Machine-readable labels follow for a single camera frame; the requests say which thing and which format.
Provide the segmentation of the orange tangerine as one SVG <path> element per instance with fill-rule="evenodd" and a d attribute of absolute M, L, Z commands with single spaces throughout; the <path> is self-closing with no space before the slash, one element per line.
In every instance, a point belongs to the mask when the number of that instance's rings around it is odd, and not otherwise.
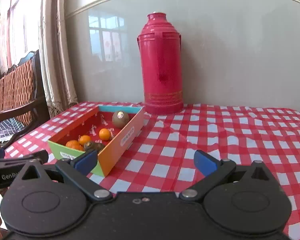
<path fill-rule="evenodd" d="M 112 139 L 111 131 L 107 128 L 100 129 L 98 136 L 102 141 L 110 141 Z"/>
<path fill-rule="evenodd" d="M 74 150 L 84 151 L 84 147 L 77 140 L 69 140 L 65 146 Z"/>
<path fill-rule="evenodd" d="M 79 137 L 78 142 L 81 146 L 84 146 L 87 142 L 91 141 L 91 137 L 88 135 L 82 135 Z"/>

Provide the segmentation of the plaid blue white blanket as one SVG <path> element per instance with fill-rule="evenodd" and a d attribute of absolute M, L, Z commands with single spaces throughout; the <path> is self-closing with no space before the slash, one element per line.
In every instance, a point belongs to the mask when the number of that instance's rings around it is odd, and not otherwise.
<path fill-rule="evenodd" d="M 8 141 L 25 126 L 16 118 L 10 118 L 0 123 L 0 142 Z"/>

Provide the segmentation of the colourful cardboard box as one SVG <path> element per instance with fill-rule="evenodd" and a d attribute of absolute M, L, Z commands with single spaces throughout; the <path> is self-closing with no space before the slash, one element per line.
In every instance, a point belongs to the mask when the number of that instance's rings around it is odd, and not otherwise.
<path fill-rule="evenodd" d="M 143 126 L 144 108 L 133 106 L 98 106 L 96 104 L 75 107 L 65 127 L 56 129 L 48 145 L 56 159 L 75 159 L 83 154 L 78 148 L 70 148 L 71 141 L 103 147 L 98 151 L 97 163 L 92 173 L 107 176 L 119 161 Z"/>

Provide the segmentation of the red checkered tablecloth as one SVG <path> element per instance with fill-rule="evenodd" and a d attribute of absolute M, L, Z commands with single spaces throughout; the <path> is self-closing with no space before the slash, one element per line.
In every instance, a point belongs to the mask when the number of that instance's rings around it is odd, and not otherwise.
<path fill-rule="evenodd" d="M 7 158 L 46 150 L 45 166 L 27 163 L 2 202 L 10 239 L 300 239 L 300 112 L 286 108 L 194 104 L 149 114 L 105 176 L 87 177 L 112 193 L 92 202 L 67 184 L 48 140 L 75 107 L 18 139 Z M 204 178 L 194 153 L 230 159 L 236 169 L 202 201 L 181 191 Z"/>

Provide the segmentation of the brown kiwi with sticker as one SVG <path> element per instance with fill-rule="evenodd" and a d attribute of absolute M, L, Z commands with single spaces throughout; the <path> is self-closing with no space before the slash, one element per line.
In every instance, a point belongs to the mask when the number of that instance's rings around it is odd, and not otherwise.
<path fill-rule="evenodd" d="M 124 111 L 116 111 L 112 116 L 112 123 L 116 128 L 124 128 L 130 121 L 128 113 Z"/>

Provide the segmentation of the beige curtain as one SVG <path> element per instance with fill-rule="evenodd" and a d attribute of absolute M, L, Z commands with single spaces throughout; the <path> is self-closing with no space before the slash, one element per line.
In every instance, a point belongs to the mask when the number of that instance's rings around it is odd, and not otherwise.
<path fill-rule="evenodd" d="M 42 0 L 40 8 L 40 67 L 51 118 L 78 103 L 69 59 L 64 2 Z"/>

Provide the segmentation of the red thermos flask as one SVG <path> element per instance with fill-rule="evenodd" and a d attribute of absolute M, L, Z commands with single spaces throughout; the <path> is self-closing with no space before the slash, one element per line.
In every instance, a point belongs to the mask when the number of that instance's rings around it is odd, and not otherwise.
<path fill-rule="evenodd" d="M 181 35 L 163 12 L 147 15 L 137 37 L 141 57 L 145 109 L 169 115 L 183 109 Z"/>

